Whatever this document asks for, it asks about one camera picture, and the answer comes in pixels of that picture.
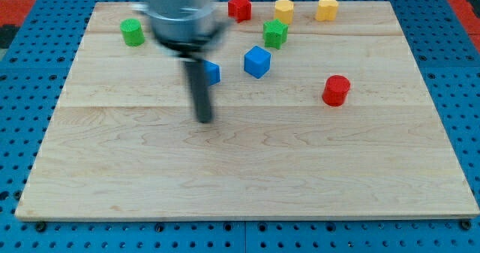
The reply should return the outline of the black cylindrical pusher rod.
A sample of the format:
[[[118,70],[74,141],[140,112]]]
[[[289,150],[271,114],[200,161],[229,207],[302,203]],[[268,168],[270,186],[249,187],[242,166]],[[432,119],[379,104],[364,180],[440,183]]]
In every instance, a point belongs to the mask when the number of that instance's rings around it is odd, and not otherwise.
[[[210,123],[213,119],[209,83],[202,59],[187,57],[183,61],[196,120]]]

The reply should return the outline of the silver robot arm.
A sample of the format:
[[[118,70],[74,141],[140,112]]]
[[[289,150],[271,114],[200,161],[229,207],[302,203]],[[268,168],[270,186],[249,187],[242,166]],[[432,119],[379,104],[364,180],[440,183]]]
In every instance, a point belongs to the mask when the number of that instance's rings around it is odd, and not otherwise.
[[[218,14],[214,0],[142,0],[154,39],[183,62],[196,120],[213,120],[205,70],[206,54],[214,50],[232,24]]]

